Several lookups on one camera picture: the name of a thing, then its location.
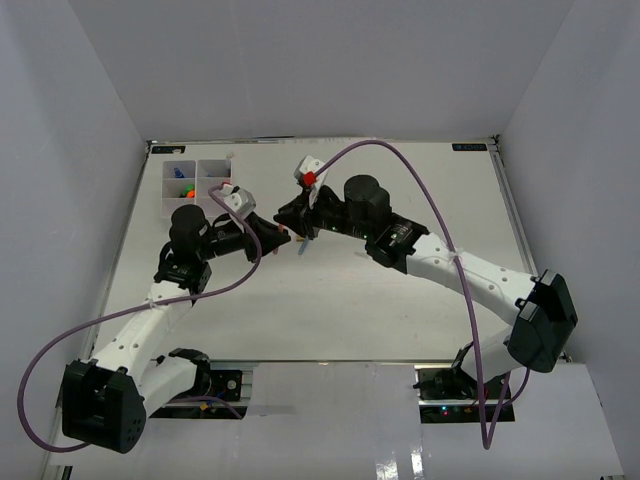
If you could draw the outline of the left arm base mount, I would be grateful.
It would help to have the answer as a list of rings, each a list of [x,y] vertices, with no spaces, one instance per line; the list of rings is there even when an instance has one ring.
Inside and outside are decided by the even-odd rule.
[[[158,419],[240,420],[246,415],[252,394],[253,374],[242,370],[213,370],[207,397],[214,400],[185,401],[190,394],[181,394],[179,401],[163,406],[151,415]]]

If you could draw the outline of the orange tip pink pen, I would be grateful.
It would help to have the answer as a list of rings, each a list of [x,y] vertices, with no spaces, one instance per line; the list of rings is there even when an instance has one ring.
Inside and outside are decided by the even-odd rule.
[[[279,224],[279,225],[278,225],[278,231],[279,231],[280,233],[285,232],[285,227],[284,227],[283,225]],[[275,248],[275,249],[273,250],[272,254],[275,256],[275,255],[277,255],[277,254],[278,254],[278,252],[279,252],[279,247]]]

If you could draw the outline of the light blue pen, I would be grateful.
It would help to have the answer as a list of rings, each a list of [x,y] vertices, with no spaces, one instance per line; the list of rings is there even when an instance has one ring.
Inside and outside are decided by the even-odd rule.
[[[305,251],[306,251],[306,249],[307,249],[307,247],[308,247],[308,245],[309,245],[309,242],[310,242],[310,239],[309,239],[309,238],[304,238],[304,239],[300,242],[300,247],[299,247],[299,250],[298,250],[298,255],[299,255],[299,256],[302,256],[302,255],[305,253]]]

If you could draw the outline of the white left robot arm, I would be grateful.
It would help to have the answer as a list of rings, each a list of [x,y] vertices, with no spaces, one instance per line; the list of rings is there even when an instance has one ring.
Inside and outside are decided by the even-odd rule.
[[[69,364],[62,380],[65,436],[119,453],[129,452],[148,417],[176,397],[199,399],[212,387],[210,359],[176,348],[156,349],[191,310],[211,277],[210,260],[243,251],[249,262],[288,243],[288,232],[249,214],[237,224],[227,214],[210,223],[197,205],[171,216],[169,240],[142,311],[90,360]]]

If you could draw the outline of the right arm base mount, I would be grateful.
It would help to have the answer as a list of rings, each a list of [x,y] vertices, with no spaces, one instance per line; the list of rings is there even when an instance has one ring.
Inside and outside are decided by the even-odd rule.
[[[466,424],[480,423],[477,382],[461,371],[459,364],[463,354],[471,349],[469,344],[459,350],[452,366],[416,368],[416,390],[422,424]],[[487,424],[492,421],[498,400],[505,385],[506,374],[497,376],[483,384]],[[497,422],[514,422],[515,412],[509,401],[508,387],[497,417]]]

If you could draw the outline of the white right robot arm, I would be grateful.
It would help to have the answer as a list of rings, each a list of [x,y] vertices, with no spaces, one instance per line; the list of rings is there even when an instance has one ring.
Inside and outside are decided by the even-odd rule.
[[[328,186],[306,187],[274,219],[307,238],[327,230],[362,239],[378,264],[469,294],[504,321],[503,331],[456,356],[449,374],[463,398],[477,397],[488,380],[519,367],[551,372],[578,323],[562,275],[535,277],[453,253],[426,227],[394,213],[388,192],[370,175],[348,179],[342,197]]]

